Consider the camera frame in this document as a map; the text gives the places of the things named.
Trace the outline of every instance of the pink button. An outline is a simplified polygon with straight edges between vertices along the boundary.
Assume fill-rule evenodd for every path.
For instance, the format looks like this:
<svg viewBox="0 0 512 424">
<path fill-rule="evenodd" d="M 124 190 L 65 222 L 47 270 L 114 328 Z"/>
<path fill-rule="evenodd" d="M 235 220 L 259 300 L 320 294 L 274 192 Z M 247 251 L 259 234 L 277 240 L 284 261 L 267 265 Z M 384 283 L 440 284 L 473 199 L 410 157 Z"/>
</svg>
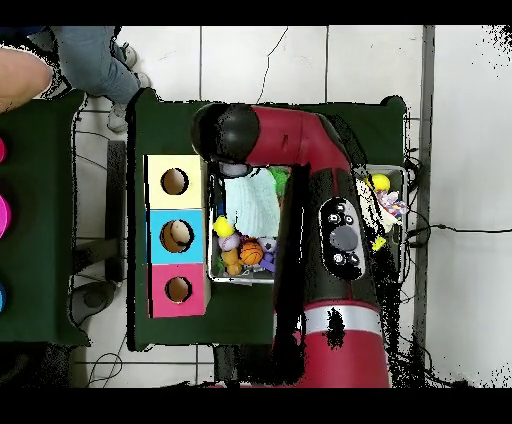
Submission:
<svg viewBox="0 0 512 424">
<path fill-rule="evenodd" d="M 0 196 L 0 238 L 4 235 L 5 231 L 11 223 L 11 208 L 2 196 Z"/>
<path fill-rule="evenodd" d="M 0 163 L 2 163 L 7 157 L 7 146 L 4 141 L 0 138 Z"/>
</svg>

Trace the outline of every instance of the pink block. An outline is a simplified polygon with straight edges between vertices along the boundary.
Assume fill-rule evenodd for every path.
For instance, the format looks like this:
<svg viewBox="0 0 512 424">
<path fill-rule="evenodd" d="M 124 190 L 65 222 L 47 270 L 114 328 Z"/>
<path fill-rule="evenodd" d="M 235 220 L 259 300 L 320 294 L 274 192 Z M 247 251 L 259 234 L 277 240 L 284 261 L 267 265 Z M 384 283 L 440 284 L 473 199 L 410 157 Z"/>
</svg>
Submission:
<svg viewBox="0 0 512 424">
<path fill-rule="evenodd" d="M 7 146 L 4 141 L 0 138 L 0 163 L 2 163 L 7 157 Z"/>
<path fill-rule="evenodd" d="M 210 300 L 210 285 L 203 264 L 151 265 L 151 274 L 151 318 L 204 315 Z M 167 283 L 176 277 L 188 281 L 192 289 L 190 297 L 182 303 L 173 302 L 166 293 Z"/>
<path fill-rule="evenodd" d="M 0 238 L 4 235 L 11 222 L 11 208 L 9 203 L 0 196 Z"/>
</svg>

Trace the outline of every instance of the blue circle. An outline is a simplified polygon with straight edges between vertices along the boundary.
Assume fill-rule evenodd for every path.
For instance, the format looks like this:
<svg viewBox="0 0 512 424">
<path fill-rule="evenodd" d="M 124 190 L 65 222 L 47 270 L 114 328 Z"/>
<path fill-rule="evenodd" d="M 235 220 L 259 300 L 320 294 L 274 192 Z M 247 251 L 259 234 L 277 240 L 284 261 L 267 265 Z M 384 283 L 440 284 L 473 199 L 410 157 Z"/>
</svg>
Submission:
<svg viewBox="0 0 512 424">
<path fill-rule="evenodd" d="M 4 310 L 6 300 L 5 287 L 0 283 L 0 312 Z"/>
</svg>

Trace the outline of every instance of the jeans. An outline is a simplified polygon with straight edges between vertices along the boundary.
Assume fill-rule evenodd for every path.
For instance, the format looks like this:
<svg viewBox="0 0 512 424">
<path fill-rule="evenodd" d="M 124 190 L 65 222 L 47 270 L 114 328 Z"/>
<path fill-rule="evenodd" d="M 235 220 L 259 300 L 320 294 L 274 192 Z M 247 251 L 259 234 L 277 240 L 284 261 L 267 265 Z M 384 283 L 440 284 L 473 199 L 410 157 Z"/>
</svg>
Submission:
<svg viewBox="0 0 512 424">
<path fill-rule="evenodd" d="M 140 82 L 126 67 L 124 54 L 113 40 L 114 26 L 57 26 L 29 38 L 41 49 L 53 50 L 55 36 L 62 74 L 73 88 L 127 104 Z"/>
</svg>

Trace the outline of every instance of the yellow toy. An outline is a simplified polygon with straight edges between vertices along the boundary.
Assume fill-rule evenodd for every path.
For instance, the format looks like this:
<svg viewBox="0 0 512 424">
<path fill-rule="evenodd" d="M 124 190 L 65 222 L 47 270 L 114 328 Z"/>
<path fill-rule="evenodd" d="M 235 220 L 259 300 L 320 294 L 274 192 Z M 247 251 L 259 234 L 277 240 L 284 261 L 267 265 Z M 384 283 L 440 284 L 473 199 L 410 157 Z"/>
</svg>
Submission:
<svg viewBox="0 0 512 424">
<path fill-rule="evenodd" d="M 242 272 L 242 261 L 238 259 L 238 249 L 222 252 L 220 256 L 229 275 L 234 277 Z"/>
<path fill-rule="evenodd" d="M 229 237 L 235 232 L 235 229 L 228 222 L 225 216 L 219 216 L 215 220 L 215 223 L 213 224 L 213 230 L 219 237 Z"/>
<path fill-rule="evenodd" d="M 377 252 L 382 246 L 386 244 L 386 239 L 384 237 L 377 237 L 377 240 L 372 245 L 372 249 Z"/>
<path fill-rule="evenodd" d="M 384 174 L 374 174 L 372 175 L 372 181 L 369 178 L 365 180 L 368 187 L 373 188 L 374 191 L 389 191 L 391 187 L 391 182 L 389 178 Z"/>
</svg>

